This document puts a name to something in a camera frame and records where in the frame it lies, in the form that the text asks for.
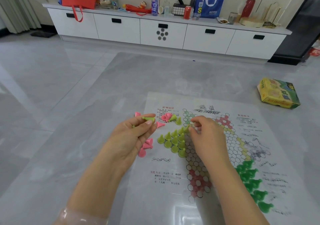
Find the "red vase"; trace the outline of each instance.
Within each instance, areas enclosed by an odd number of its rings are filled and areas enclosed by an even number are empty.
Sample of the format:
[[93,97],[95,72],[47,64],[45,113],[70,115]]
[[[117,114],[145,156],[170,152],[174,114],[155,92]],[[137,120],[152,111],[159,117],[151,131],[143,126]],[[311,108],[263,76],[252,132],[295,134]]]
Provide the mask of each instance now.
[[242,10],[241,18],[242,17],[249,17],[251,14],[252,9],[254,8],[255,0],[247,0],[244,9]]

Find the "floor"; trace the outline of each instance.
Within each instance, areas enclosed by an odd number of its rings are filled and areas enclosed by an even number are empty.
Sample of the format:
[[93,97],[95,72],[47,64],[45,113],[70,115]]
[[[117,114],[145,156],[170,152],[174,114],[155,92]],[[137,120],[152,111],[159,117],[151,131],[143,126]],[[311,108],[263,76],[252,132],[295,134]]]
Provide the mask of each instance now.
[[[0,208],[6,209],[0,223],[33,224],[39,217],[39,224],[50,224],[107,137],[106,126],[143,111],[148,91],[262,105],[320,206],[320,60],[298,66],[191,60],[181,53],[63,42],[57,35],[1,38]],[[255,89],[262,77],[293,82],[302,105],[262,104]],[[105,106],[110,109],[102,111]]]

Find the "hand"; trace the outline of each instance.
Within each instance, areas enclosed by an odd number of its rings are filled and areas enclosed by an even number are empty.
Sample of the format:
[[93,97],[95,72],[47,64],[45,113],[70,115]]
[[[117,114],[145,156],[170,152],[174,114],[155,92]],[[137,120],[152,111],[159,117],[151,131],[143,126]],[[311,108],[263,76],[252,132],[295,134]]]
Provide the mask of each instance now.
[[102,149],[117,165],[123,175],[134,162],[141,146],[155,132],[157,125],[142,117],[155,117],[155,114],[144,114],[119,123]]
[[226,136],[223,129],[211,118],[197,116],[191,119],[194,126],[201,131],[189,127],[195,151],[207,167],[231,165],[227,151]]

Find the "left hand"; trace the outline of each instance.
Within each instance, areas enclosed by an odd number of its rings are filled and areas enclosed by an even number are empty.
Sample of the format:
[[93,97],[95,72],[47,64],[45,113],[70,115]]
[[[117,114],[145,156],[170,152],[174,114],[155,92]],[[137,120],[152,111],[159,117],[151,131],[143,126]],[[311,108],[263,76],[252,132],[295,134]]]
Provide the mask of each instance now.
[[133,164],[144,142],[155,132],[157,125],[142,117],[155,117],[155,114],[144,114],[119,123],[112,131],[102,149],[117,166],[122,175]]

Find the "cabinet countertop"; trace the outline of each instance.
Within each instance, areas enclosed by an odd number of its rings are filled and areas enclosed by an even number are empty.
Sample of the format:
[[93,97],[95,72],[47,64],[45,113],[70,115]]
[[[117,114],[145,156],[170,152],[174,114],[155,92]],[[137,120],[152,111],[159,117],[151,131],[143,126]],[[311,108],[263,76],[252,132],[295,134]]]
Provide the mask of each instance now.
[[[61,6],[57,2],[44,3],[42,5],[45,8],[72,10],[71,7]],[[114,10],[114,9],[104,9],[104,8],[100,8],[100,7],[96,7],[96,9],[83,9],[83,12],[139,18],[139,19],[146,19],[146,20],[167,21],[167,22],[175,22],[175,23],[182,23],[182,24],[203,25],[203,26],[226,28],[226,29],[248,30],[248,31],[273,33],[273,34],[280,34],[280,35],[290,35],[292,33],[290,30],[288,30],[284,27],[276,27],[274,29],[264,28],[264,27],[252,28],[252,27],[247,27],[247,26],[241,25],[239,23],[236,23],[233,25],[221,24],[216,19],[212,19],[212,18],[200,18],[199,20],[192,20],[192,19],[185,20],[181,16],[170,15],[168,17],[165,17],[164,14],[159,14],[158,16],[152,16],[151,14],[140,16],[140,15],[137,15],[136,13],[132,13],[132,12],[124,12],[124,11]]]

